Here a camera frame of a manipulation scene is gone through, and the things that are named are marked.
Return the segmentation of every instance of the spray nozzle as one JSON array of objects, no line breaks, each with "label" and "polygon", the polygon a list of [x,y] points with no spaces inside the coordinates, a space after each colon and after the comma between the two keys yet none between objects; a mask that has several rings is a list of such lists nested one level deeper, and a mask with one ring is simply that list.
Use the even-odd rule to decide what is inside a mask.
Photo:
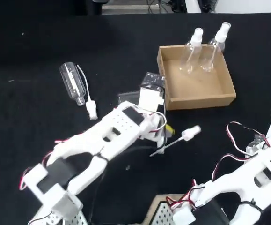
[{"label": "spray nozzle", "polygon": [[202,28],[196,28],[193,36],[191,37],[190,43],[194,47],[198,47],[202,43],[202,36],[203,36],[203,29]]},{"label": "spray nozzle", "polygon": [[223,22],[220,27],[220,30],[215,35],[215,40],[217,42],[223,43],[225,42],[226,38],[228,37],[228,32],[230,30],[231,24],[228,22]]}]

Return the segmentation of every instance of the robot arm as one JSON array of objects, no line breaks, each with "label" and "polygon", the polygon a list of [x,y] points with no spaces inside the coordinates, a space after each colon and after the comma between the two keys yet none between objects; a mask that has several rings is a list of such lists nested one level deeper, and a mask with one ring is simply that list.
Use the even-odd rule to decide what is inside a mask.
[{"label": "robot arm", "polygon": [[[271,172],[271,147],[262,150],[262,146],[263,142],[258,145],[257,155],[234,172],[225,174],[213,182],[210,180],[199,185],[198,187],[203,188],[194,190],[191,198],[195,207],[203,210],[203,207],[220,193],[236,192],[241,204],[230,225],[253,225],[257,222],[261,212],[271,204],[271,177],[262,179],[262,182],[256,181],[264,170]],[[190,217],[194,218],[195,211],[192,212],[188,202],[184,203],[182,208],[175,211],[173,216],[175,224],[191,224],[192,220],[188,223],[184,221]]]},{"label": "robot arm", "polygon": [[[163,129],[150,132],[157,130],[161,122],[164,119],[159,114],[145,113],[134,104],[123,102],[86,132],[57,144],[47,168],[38,164],[24,176],[23,181],[45,208],[52,209],[59,218],[70,220],[82,209],[82,203],[75,195],[103,173],[108,161],[138,138],[156,142],[162,139]],[[86,170],[74,176],[64,159],[84,152],[93,155],[92,161]]]}]

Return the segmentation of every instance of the brown cardboard box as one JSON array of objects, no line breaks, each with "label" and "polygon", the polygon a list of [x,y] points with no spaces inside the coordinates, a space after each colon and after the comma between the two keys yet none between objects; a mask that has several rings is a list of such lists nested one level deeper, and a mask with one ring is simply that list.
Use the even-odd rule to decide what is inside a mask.
[{"label": "brown cardboard box", "polygon": [[[201,68],[190,75],[180,72],[184,45],[160,46],[157,56],[159,73],[166,77],[166,107],[168,110],[196,109],[229,105],[236,92],[222,53],[214,59],[214,70]],[[203,45],[201,56],[209,51]]]}]

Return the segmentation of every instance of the clear plastic bottle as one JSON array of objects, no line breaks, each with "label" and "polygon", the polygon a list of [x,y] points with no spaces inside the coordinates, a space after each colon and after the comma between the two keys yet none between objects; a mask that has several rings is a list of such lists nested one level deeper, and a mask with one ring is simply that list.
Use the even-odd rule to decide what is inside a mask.
[{"label": "clear plastic bottle", "polygon": [[208,49],[206,51],[201,60],[201,67],[204,71],[212,71],[215,55],[217,54],[217,52],[223,52],[225,50],[225,40],[228,37],[230,27],[230,23],[223,22],[215,37],[208,43],[210,50]]},{"label": "clear plastic bottle", "polygon": [[70,98],[75,100],[77,105],[84,105],[86,90],[74,63],[66,62],[59,70]]},{"label": "clear plastic bottle", "polygon": [[181,56],[180,70],[183,74],[190,74],[197,66],[202,50],[203,29],[196,28],[190,41],[184,46]]}]

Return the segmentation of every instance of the black table surface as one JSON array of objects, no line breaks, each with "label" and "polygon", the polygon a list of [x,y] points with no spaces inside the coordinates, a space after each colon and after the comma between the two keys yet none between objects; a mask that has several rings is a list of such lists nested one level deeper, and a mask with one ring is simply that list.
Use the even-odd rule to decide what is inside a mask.
[{"label": "black table surface", "polygon": [[[160,45],[184,44],[195,27],[204,42],[223,21],[232,24],[225,58],[237,92],[228,107],[168,112],[168,123],[182,130],[199,124],[202,133],[164,155],[134,151],[110,162],[95,202],[95,223],[141,222],[157,194],[185,193],[195,178],[211,179],[219,158],[235,151],[226,132],[232,120],[266,133],[271,115],[271,14],[110,15],[0,22],[0,225],[26,224],[40,207],[29,190],[20,192],[23,170],[40,162],[63,139],[90,128],[85,107],[69,99],[59,66],[80,64],[88,76],[99,118],[117,104],[117,94],[134,91],[147,71],[158,72]],[[241,148],[253,133],[232,126]],[[226,159],[219,175],[241,163]],[[94,182],[79,198],[88,217]],[[219,202],[232,217],[238,198]],[[271,211],[260,224],[271,224]]]}]

